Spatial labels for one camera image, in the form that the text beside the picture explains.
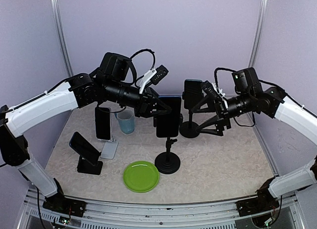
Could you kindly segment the short black clamp stand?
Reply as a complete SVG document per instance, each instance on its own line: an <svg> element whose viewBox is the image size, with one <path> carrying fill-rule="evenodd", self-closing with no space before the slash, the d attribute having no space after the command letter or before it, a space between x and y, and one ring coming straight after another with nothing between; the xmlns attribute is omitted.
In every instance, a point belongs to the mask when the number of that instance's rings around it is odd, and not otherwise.
<svg viewBox="0 0 317 229"><path fill-rule="evenodd" d="M179 132L185 138L196 138L199 133L196 132L197 123L193 122L193 112L191 109L188 110L189 120L183 122L180 125Z"/></svg>

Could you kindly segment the black phone white case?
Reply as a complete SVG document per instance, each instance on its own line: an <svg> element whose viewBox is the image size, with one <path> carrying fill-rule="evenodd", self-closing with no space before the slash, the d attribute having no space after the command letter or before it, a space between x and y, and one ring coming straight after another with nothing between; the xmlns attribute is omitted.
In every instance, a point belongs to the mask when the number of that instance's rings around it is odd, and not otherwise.
<svg viewBox="0 0 317 229"><path fill-rule="evenodd" d="M111 139L111 115L110 109L106 107L95 108L96 137L101 140Z"/></svg>

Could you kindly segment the tall black clamp stand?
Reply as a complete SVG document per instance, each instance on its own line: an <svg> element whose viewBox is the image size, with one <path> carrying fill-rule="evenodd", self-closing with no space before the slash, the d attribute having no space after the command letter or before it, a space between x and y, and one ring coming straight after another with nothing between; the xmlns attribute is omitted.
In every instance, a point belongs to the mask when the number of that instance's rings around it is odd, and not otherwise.
<svg viewBox="0 0 317 229"><path fill-rule="evenodd" d="M157 117L154 118L154 127L156 128ZM180 114L180 124L183 122L183 116ZM173 174L180 168L180 158L171 152L172 145L177 142L176 137L166 137L165 148L166 151L160 153L155 158L155 166L162 174Z"/></svg>

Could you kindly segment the black phone blue case bottom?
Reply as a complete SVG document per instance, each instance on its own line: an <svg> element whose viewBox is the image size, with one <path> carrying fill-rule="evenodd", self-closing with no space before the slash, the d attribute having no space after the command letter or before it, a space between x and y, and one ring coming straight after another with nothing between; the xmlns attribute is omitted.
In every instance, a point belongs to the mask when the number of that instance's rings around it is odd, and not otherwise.
<svg viewBox="0 0 317 229"><path fill-rule="evenodd" d="M75 132L69 142L69 146L77 152L90 165L96 166L100 152L91 145L79 132Z"/></svg>

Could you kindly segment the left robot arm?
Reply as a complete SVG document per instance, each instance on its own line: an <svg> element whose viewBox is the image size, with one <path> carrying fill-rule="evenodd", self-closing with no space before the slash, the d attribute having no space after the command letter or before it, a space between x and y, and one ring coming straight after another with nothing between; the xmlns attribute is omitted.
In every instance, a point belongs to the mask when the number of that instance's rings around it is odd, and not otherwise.
<svg viewBox="0 0 317 229"><path fill-rule="evenodd" d="M142 78L131 57L108 52L92 73L78 74L60 81L53 88L17 106L0 109L0 152L4 162L16 167L58 211L69 207L57 180L28 152L24 133L56 115L85 107L94 102L111 101L131 107L137 117L150 118L167 114L164 104L152 85L158 84L168 70L152 67Z"/></svg>

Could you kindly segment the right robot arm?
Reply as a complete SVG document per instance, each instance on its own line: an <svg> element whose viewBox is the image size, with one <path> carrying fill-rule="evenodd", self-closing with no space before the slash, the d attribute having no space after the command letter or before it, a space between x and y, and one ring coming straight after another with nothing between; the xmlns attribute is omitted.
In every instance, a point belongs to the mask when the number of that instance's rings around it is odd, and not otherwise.
<svg viewBox="0 0 317 229"><path fill-rule="evenodd" d="M230 129L230 120L242 114L256 112L283 122L312 143L317 142L317 116L295 101L283 88L269 83L270 88L263 90L263 80L258 79L253 67L239 71L231 70L237 96L227 99L218 82L201 83L205 93L191 110L194 113L214 112L215 116L196 127L199 133L222 136L225 129ZM295 190L303 190L317 183L317 161L276 178L267 180L257 191L253 206L264 211L273 199Z"/></svg>

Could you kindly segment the white folding phone stand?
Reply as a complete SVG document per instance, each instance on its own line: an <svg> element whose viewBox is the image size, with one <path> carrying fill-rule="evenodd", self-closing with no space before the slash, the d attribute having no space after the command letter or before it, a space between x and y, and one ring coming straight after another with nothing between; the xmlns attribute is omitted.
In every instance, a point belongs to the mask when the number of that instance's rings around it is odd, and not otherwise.
<svg viewBox="0 0 317 229"><path fill-rule="evenodd" d="M115 153L118 147L118 141L115 139L105 140L100 157L102 159L112 160L115 157Z"/></svg>

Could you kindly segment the black folding phone stand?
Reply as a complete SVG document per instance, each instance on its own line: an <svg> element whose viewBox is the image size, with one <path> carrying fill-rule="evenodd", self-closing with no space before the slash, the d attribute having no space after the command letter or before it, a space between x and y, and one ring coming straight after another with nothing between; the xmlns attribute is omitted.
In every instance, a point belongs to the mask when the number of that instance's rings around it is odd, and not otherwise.
<svg viewBox="0 0 317 229"><path fill-rule="evenodd" d="M100 175L103 167L103 162L98 161L97 165L90 164L87 160L83 157L79 157L78 165L77 165L77 172L89 175Z"/></svg>

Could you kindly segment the light blue mug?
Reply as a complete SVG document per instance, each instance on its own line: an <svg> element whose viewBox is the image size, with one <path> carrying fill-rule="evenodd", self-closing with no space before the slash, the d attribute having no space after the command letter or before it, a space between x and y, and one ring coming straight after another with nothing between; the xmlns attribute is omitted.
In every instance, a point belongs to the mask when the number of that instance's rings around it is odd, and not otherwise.
<svg viewBox="0 0 317 229"><path fill-rule="evenodd" d="M124 110L120 113L114 114L121 131L128 135L134 132L135 130L135 120L134 120L134 113L131 110Z"/></svg>

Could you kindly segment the green plate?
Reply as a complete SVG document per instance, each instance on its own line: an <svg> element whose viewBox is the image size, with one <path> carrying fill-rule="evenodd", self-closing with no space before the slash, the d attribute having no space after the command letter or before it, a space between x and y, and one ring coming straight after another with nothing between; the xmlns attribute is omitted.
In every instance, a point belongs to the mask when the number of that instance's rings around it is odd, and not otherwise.
<svg viewBox="0 0 317 229"><path fill-rule="evenodd" d="M136 161L129 164L123 172L125 186L137 193L151 191L159 183L159 171L148 161Z"/></svg>

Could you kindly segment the right aluminium frame post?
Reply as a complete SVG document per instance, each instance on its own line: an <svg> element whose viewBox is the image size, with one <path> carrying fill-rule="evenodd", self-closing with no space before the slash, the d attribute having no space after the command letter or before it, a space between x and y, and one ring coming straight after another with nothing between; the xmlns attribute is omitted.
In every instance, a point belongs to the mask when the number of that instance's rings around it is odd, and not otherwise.
<svg viewBox="0 0 317 229"><path fill-rule="evenodd" d="M257 54L258 54L260 43L261 43L262 31L264 28L267 5L268 5L268 0L261 0L258 20L256 25L256 31L255 31L255 36L254 36L254 41L253 41L253 45L251 49L251 56L249 59L248 67L254 67L256 63Z"/></svg>

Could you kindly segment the aluminium frame post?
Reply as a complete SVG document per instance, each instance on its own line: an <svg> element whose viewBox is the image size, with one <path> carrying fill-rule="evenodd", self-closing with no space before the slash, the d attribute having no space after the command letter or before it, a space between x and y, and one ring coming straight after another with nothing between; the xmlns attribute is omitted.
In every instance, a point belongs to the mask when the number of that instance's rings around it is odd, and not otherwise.
<svg viewBox="0 0 317 229"><path fill-rule="evenodd" d="M55 27L57 31L58 42L59 42L60 50L62 53L62 58L65 64L67 75L69 77L72 77L74 75L74 72L71 66L70 57L67 50L67 44L66 44L66 40L64 36L62 18L61 18L61 13L59 8L59 1L58 0L50 0L50 1L51 1L52 11L53 11Z"/></svg>
<svg viewBox="0 0 317 229"><path fill-rule="evenodd" d="M262 31L264 28L267 5L268 5L268 0L261 0L258 20L256 25L256 31L255 31L255 36L254 36L254 41L253 41L253 45L251 49L251 56L249 59L248 67L254 67L256 63L257 54L258 54L260 43L261 43Z"/></svg>

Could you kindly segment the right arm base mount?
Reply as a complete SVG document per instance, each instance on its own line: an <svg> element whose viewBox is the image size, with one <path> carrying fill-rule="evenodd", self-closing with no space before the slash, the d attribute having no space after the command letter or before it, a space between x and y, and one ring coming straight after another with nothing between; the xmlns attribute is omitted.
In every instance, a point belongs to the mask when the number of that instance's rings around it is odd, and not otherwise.
<svg viewBox="0 0 317 229"><path fill-rule="evenodd" d="M258 197L255 197L245 200L239 200L236 202L236 206L239 216L243 217L270 211L274 208L278 208L280 205L277 199L273 199L267 202L266 200L261 200Z"/></svg>

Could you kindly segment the front aluminium rail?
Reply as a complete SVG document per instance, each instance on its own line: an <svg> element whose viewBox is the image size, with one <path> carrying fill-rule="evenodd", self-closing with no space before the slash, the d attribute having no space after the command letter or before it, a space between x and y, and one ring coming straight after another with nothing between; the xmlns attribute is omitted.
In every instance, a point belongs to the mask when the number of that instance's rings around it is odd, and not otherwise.
<svg viewBox="0 0 317 229"><path fill-rule="evenodd" d="M58 223L66 215L41 208L43 222L65 229L258 229L253 223L254 215L239 216L237 202L255 196L203 203L187 204L133 204L90 200L78 197L71 199L86 202L83 217L71 216L68 225ZM42 228L37 208L37 192L31 189L22 204L14 229ZM282 198L280 216L267 229L308 229L295 194Z"/></svg>

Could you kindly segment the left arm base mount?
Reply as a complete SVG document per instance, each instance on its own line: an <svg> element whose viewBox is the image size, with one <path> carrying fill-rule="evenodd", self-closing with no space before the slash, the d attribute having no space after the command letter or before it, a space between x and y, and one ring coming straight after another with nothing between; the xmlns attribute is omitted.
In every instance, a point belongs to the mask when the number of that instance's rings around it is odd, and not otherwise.
<svg viewBox="0 0 317 229"><path fill-rule="evenodd" d="M66 197L52 196L45 198L43 208L82 218L86 209L86 202Z"/></svg>

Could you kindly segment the left aluminium frame post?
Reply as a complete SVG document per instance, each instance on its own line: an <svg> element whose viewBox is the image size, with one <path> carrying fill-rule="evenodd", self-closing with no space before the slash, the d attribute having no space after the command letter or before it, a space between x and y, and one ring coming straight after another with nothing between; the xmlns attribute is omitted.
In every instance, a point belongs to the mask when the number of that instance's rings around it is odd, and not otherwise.
<svg viewBox="0 0 317 229"><path fill-rule="evenodd" d="M67 50L67 44L66 44L66 40L64 36L62 18L61 18L61 13L59 8L59 1L58 0L50 0L50 1L51 1L52 11L53 11L55 27L57 31L58 42L59 42L60 50L62 53L62 58L65 64L67 75L69 77L72 77L74 75L74 72L71 66L70 57Z"/></svg>

